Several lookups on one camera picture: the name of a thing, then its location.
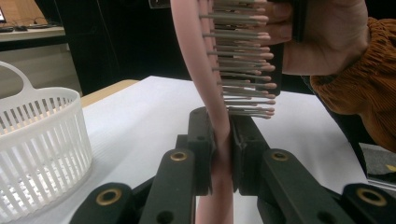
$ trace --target comb bristle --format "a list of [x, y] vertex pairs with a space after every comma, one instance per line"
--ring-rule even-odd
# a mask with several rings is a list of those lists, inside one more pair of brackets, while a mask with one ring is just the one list
[[[270, 48], [262, 47], [260, 41], [270, 36], [262, 27], [268, 22], [264, 9], [257, 7], [266, 1], [225, 1], [216, 0], [210, 13], [200, 14], [201, 20], [211, 20], [214, 29], [203, 33], [203, 38], [213, 38], [208, 57], [216, 57], [217, 64], [212, 71], [219, 72], [225, 104], [233, 115], [252, 116], [269, 119], [274, 109], [263, 109], [257, 105], [273, 105], [276, 96], [266, 90], [276, 88], [271, 77], [261, 76], [262, 72], [272, 72], [275, 67], [268, 63], [274, 55]], [[265, 83], [254, 83], [261, 80]], [[252, 101], [251, 97], [266, 98], [269, 101]]]

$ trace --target pink hair comb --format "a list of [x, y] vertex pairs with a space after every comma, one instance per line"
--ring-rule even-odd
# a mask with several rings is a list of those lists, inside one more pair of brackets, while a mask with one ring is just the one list
[[266, 0], [171, 0], [177, 40], [204, 101], [217, 146], [212, 164], [213, 194], [201, 197], [197, 223], [233, 223], [228, 115], [265, 119], [274, 115], [272, 107], [258, 106], [273, 105], [276, 95], [271, 91], [278, 87], [266, 75], [276, 68], [268, 63], [273, 53], [261, 44], [270, 39], [261, 32], [268, 21], [262, 4]]

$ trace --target brown knit sleeve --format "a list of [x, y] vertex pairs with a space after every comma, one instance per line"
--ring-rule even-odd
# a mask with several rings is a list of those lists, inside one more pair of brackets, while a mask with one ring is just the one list
[[311, 85], [335, 113], [359, 114], [367, 132], [381, 147], [396, 152], [396, 20], [369, 19], [369, 48], [345, 71]]

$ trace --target white sheet of paper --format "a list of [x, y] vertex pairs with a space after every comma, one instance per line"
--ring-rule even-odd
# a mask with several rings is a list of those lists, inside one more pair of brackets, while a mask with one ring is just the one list
[[[95, 188], [121, 182], [132, 189], [153, 177], [163, 154], [186, 134], [190, 112], [203, 106], [193, 83], [148, 77], [93, 105], [84, 117], [92, 144], [92, 171], [77, 190], [17, 223], [68, 223]], [[292, 152], [323, 186], [367, 180], [336, 123], [313, 95], [282, 92], [272, 119], [255, 119], [270, 147]], [[256, 197], [234, 196], [234, 223], [261, 223]]]

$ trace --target basket handle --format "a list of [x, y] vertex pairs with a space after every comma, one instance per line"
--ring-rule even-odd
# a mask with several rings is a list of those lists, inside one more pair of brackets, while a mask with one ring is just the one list
[[8, 68], [9, 70], [15, 72], [18, 76], [20, 76], [23, 82], [22, 91], [31, 91], [35, 89], [33, 88], [32, 83], [30, 83], [29, 78], [27, 78], [27, 76], [20, 69], [16, 68], [15, 66], [9, 63], [5, 63], [1, 61], [0, 61], [0, 65]]

